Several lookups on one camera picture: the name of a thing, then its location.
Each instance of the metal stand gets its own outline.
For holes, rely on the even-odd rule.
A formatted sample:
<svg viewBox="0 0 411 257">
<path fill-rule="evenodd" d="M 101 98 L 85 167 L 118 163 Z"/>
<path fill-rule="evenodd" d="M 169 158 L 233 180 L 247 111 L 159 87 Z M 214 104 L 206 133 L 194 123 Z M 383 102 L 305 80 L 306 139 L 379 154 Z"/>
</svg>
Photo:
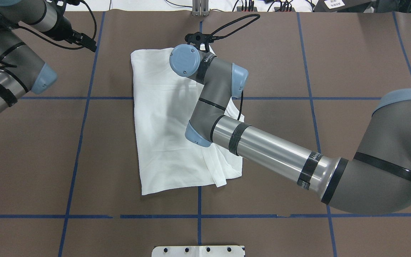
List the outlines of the metal stand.
<svg viewBox="0 0 411 257">
<path fill-rule="evenodd" d="M 193 16 L 209 16 L 209 0 L 193 0 Z"/>
</svg>

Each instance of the white cloth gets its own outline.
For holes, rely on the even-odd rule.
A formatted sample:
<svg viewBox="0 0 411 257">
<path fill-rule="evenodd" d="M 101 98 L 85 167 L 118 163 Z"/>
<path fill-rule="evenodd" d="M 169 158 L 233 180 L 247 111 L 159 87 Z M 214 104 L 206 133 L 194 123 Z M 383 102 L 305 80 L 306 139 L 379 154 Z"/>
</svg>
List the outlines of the white cloth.
<svg viewBox="0 0 411 257">
<path fill-rule="evenodd" d="M 220 187 L 226 179 L 242 175 L 240 156 L 214 143 L 204 148 L 185 138 L 202 85 L 174 73 L 171 51 L 143 49 L 131 54 L 142 195 L 180 187 Z M 230 100 L 225 115 L 236 119 L 238 114 Z"/>
</svg>

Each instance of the blue tape line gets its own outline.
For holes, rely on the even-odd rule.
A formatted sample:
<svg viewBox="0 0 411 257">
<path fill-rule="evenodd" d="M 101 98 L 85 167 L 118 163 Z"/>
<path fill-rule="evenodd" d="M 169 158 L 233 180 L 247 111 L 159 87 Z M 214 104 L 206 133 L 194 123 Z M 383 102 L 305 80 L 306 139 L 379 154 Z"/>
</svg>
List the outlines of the blue tape line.
<svg viewBox="0 0 411 257">
<path fill-rule="evenodd" d="M 78 139 L 77 154 L 75 156 L 75 164 L 74 164 L 74 171 L 72 173 L 71 187 L 70 187 L 70 190 L 69 190 L 69 197 L 67 199 L 66 217 L 64 218 L 63 230 L 62 230 L 62 234 L 61 234 L 61 241 L 60 241 L 60 246 L 59 246 L 59 250 L 58 250 L 58 257 L 62 256 L 62 250 L 63 250 L 63 247 L 64 247 L 64 240 L 65 240 L 65 237 L 66 237 L 67 221 L 69 219 L 69 213 L 70 213 L 70 210 L 71 210 L 71 202 L 72 202 L 72 195 L 73 195 L 73 192 L 74 192 L 75 177 L 77 175 L 78 156 L 80 155 L 80 150 L 82 148 L 83 129 L 85 128 L 85 121 L 87 119 L 87 114 L 88 114 L 88 106 L 90 104 L 91 90 L 93 88 L 93 79 L 94 79 L 95 71 L 96 71 L 96 63 L 98 61 L 99 46 L 101 45 L 102 29 L 103 29 L 103 26 L 104 26 L 105 18 L 106 18 L 106 12 L 103 11 L 102 12 L 102 18 L 101 18 L 101 28 L 100 28 L 99 36 L 98 36 L 98 44 L 96 46 L 95 60 L 93 61 L 93 70 L 91 71 L 90 86 L 88 87 L 87 102 L 85 104 L 85 112 L 83 113 L 82 127 L 80 129 L 80 136 L 79 136 L 79 139 Z"/>
<path fill-rule="evenodd" d="M 201 214 L 201 218 L 389 218 L 389 217 L 411 217 L 411 213 L 390 213 L 384 215 L 360 215 L 352 213 L 313 213 L 313 214 L 292 214 L 290 216 L 278 216 L 276 214 Z M 65 218 L 66 215 L 18 215 L 0 214 L 0 218 Z M 75 219 L 102 219 L 113 218 L 109 215 L 68 215 L 68 218 Z M 196 214 L 172 214 L 172 215 L 120 215 L 125 219 L 150 219 L 150 218 L 198 218 Z"/>
<path fill-rule="evenodd" d="M 390 213 L 383 215 L 360 215 L 352 213 L 331 213 L 332 218 L 378 218 L 378 217 L 411 217 L 411 213 Z"/>
<path fill-rule="evenodd" d="M 404 58 L 406 60 L 408 71 L 410 72 L 410 77 L 411 77 L 411 65 L 408 60 L 407 53 L 405 51 L 404 43 L 402 42 L 402 37 L 401 37 L 401 33 L 399 32 L 399 25 L 397 24 L 397 18 L 396 18 L 395 12 L 393 12 L 393 20 L 394 20 L 394 25 L 396 26 L 397 37 L 399 38 L 399 43 L 401 44 L 402 53 L 404 54 Z"/>
<path fill-rule="evenodd" d="M 23 100 L 134 100 L 132 96 L 23 96 Z"/>
<path fill-rule="evenodd" d="M 315 130 L 316 146 L 318 148 L 318 152 L 321 153 L 320 136 L 318 135 L 318 127 L 316 125 L 315 107 L 313 106 L 313 95 L 312 95 L 312 90 L 311 90 L 311 87 L 310 87 L 310 77 L 309 77 L 309 70 L 307 68 L 307 57 L 305 55 L 304 39 L 303 39 L 303 36 L 302 36 L 302 27 L 301 27 L 301 24 L 300 24 L 300 15 L 299 15 L 298 12 L 296 14 L 297 14 L 297 24 L 298 24 L 298 27 L 299 27 L 300 46 L 302 48 L 302 58 L 304 59 L 305 76 L 307 78 L 307 89 L 309 91 L 309 97 L 310 97 L 310 108 L 312 110 L 313 128 Z M 333 245 L 333 254 L 334 254 L 334 257 L 337 257 L 336 239 L 334 237 L 333 220 L 331 218 L 331 211 L 329 209 L 329 206 L 326 206 L 326 210 L 328 212 L 329 232 L 331 234 L 331 243 Z"/>
<path fill-rule="evenodd" d="M 198 245 L 202 245 L 202 187 L 198 187 Z"/>
<path fill-rule="evenodd" d="M 68 218 L 114 218 L 109 215 L 69 215 Z"/>
<path fill-rule="evenodd" d="M 198 218 L 196 214 L 120 215 L 120 218 Z"/>
<path fill-rule="evenodd" d="M 19 214 L 0 214 L 0 218 L 64 218 L 65 215 L 19 215 Z"/>
<path fill-rule="evenodd" d="M 329 208 L 329 205 L 326 205 L 326 210 L 328 211 L 329 232 L 331 234 L 331 242 L 333 244 L 333 254 L 334 257 L 337 257 L 336 237 L 334 236 L 333 219 L 331 216 L 331 208 Z"/>
<path fill-rule="evenodd" d="M 312 96 L 312 97 L 296 97 L 296 96 L 280 96 L 280 97 L 264 97 L 264 96 L 244 96 L 244 100 L 380 100 L 381 97 L 346 97 L 346 96 Z M 233 100 L 240 100 L 240 97 L 233 97 Z"/>
<path fill-rule="evenodd" d="M 86 100 L 86 96 L 23 96 L 22 100 Z"/>
<path fill-rule="evenodd" d="M 309 91 L 310 109 L 312 111 L 313 118 L 313 128 L 315 129 L 316 147 L 318 148 L 318 152 L 321 153 L 320 139 L 318 138 L 318 127 L 316 126 L 315 108 L 313 106 L 312 89 L 310 87 L 309 70 L 307 68 L 307 57 L 305 56 L 304 39 L 302 36 L 302 28 L 300 26 L 300 15 L 298 12 L 296 13 L 296 15 L 297 25 L 299 28 L 300 47 L 302 48 L 302 58 L 304 59 L 305 78 L 307 79 L 307 90 Z"/>
</svg>

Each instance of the white plastic bracket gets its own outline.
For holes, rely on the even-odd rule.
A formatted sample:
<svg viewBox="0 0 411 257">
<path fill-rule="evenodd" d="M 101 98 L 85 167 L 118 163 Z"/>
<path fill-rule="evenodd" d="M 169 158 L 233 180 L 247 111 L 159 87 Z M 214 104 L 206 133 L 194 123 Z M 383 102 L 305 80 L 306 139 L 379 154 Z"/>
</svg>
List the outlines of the white plastic bracket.
<svg viewBox="0 0 411 257">
<path fill-rule="evenodd" d="M 155 247 L 152 257 L 245 257 L 244 246 Z"/>
</svg>

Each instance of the blue joint cap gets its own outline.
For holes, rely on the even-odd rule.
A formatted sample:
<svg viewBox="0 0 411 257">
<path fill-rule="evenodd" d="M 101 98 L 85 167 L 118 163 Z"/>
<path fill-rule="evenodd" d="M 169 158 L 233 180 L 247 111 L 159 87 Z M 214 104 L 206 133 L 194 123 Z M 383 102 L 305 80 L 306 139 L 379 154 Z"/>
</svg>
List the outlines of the blue joint cap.
<svg viewBox="0 0 411 257">
<path fill-rule="evenodd" d="M 11 6 L 20 3 L 21 0 L 0 0 L 0 6 Z"/>
<path fill-rule="evenodd" d="M 240 97 L 247 83 L 248 70 L 233 63 L 233 73 L 231 73 L 231 95 Z"/>
<path fill-rule="evenodd" d="M 380 104 L 378 105 L 377 109 L 375 109 L 375 111 L 372 113 L 372 115 L 374 115 L 374 113 L 381 107 L 407 100 L 411 100 L 411 88 L 399 89 L 390 92 L 381 98 Z"/>
<path fill-rule="evenodd" d="M 212 144 L 212 142 L 207 141 L 205 138 L 199 135 L 199 133 L 196 130 L 194 130 L 194 128 L 191 126 L 189 122 L 188 126 L 186 126 L 185 137 L 190 142 L 193 142 L 203 147 L 209 147 Z"/>
<path fill-rule="evenodd" d="M 37 79 L 34 82 L 31 91 L 39 95 L 46 91 L 47 88 L 49 88 L 51 85 L 53 85 L 53 83 L 57 81 L 57 78 L 57 73 L 54 70 L 52 70 L 52 68 L 50 68 L 50 66 L 47 63 L 45 63 L 44 67 L 42 67 L 41 72 L 39 72 L 39 75 L 37 76 Z"/>
<path fill-rule="evenodd" d="M 199 50 L 192 45 L 176 46 L 169 57 L 169 64 L 174 72 L 181 77 L 189 77 L 196 72 L 201 62 Z"/>
</svg>

